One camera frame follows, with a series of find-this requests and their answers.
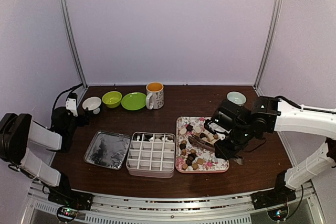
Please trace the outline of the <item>pink tin box with dividers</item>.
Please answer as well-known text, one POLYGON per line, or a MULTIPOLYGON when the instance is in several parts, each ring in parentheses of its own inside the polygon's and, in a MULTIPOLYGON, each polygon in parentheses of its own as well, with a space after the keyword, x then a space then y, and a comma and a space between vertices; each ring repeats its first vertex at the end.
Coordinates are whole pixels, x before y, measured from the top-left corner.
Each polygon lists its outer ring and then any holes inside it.
POLYGON ((132 176, 164 179, 173 177, 175 135, 172 133, 133 133, 126 167, 132 176), (138 135, 144 135, 143 141, 137 141, 138 135), (162 142, 155 142, 155 138, 161 138, 162 142))

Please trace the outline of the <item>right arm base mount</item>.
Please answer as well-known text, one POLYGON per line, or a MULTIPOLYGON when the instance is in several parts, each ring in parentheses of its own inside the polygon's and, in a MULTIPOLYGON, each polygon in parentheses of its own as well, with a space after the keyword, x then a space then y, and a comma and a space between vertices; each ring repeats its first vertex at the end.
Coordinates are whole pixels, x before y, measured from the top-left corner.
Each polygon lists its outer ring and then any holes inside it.
POLYGON ((288 202, 296 199, 296 191, 285 186, 285 171, 276 177, 273 189, 251 194, 254 209, 267 209, 272 221, 284 221, 289 216, 288 202))

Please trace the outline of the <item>pink bunny tin lid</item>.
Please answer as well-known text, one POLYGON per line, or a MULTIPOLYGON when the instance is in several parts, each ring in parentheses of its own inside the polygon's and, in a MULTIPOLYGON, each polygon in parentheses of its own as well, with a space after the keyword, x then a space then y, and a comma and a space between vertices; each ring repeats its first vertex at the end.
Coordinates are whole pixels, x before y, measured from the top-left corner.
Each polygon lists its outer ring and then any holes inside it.
POLYGON ((131 136, 107 131, 97 131, 83 160, 92 165, 113 170, 122 168, 128 153, 131 136))

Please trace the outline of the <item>metal tongs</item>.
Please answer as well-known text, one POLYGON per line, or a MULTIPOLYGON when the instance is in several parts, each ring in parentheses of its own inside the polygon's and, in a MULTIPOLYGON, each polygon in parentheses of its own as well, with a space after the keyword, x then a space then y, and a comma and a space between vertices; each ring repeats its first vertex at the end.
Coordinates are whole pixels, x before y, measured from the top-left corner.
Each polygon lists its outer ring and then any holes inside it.
MULTIPOLYGON (((192 134, 191 136, 188 137, 188 141, 194 147, 205 149, 205 150, 209 151, 210 153, 215 154, 214 145, 202 140, 197 135, 192 134)), ((244 165, 244 159, 240 156, 234 156, 233 158, 231 158, 231 160, 236 162, 238 165, 244 165)))

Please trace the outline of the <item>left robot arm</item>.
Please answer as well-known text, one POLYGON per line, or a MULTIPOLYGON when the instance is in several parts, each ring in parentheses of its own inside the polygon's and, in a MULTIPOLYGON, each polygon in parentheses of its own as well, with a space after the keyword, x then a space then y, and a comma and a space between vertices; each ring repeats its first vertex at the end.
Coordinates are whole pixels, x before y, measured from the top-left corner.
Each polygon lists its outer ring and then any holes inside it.
POLYGON ((51 117, 52 126, 47 128, 28 113, 6 113, 1 118, 1 159, 25 174, 37 178, 49 187, 56 188, 54 194, 64 205, 71 205, 76 197, 70 190, 67 176, 50 167, 34 154, 32 145, 51 152, 69 152, 73 136, 78 127, 89 124, 88 113, 75 116, 64 107, 56 108, 51 117))

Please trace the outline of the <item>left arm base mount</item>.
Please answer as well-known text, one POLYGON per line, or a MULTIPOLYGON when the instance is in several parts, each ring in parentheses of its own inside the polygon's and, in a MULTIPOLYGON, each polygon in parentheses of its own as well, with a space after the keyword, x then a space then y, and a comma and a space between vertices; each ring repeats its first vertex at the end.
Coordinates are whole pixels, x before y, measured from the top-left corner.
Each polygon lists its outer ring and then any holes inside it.
POLYGON ((90 210, 93 194, 75 191, 70 185, 69 178, 61 173, 58 186, 49 189, 48 200, 59 204, 56 217, 62 223, 69 223, 76 219, 79 211, 90 210))

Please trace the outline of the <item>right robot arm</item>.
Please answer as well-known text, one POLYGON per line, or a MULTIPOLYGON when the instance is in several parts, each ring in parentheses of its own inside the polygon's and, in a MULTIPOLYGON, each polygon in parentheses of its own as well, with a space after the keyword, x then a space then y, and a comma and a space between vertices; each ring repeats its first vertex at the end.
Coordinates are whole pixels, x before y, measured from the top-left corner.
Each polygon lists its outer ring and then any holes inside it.
POLYGON ((278 175, 277 186, 269 192, 272 203, 279 204, 289 190, 328 168, 335 167, 335 110, 298 105, 283 97, 258 97, 251 109, 223 100, 204 127, 220 140, 214 144, 215 156, 229 160, 253 138, 264 133, 299 132, 325 137, 321 146, 297 166, 278 175))

